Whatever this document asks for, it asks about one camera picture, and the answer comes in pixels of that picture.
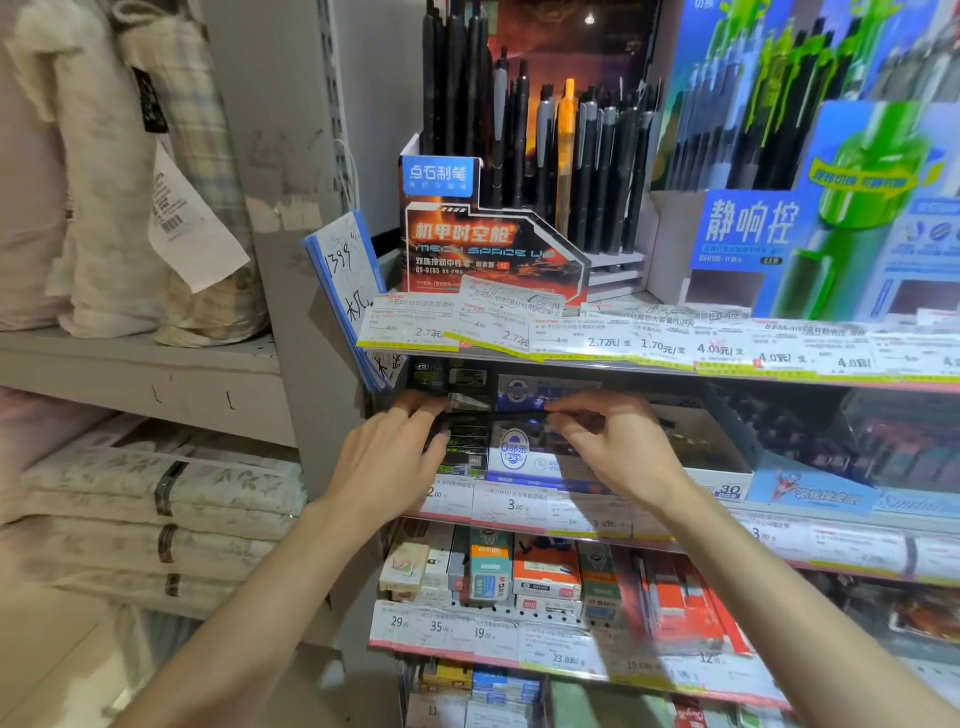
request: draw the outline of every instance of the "tiled floor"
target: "tiled floor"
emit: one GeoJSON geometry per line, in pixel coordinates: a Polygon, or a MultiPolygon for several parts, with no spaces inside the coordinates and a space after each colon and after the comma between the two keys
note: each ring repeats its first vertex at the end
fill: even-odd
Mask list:
{"type": "MultiPolygon", "coordinates": [[[[0,592],[0,728],[106,728],[127,687],[104,602],[42,589],[0,592]]],[[[321,680],[336,653],[302,645],[259,728],[343,728],[321,680]]]]}

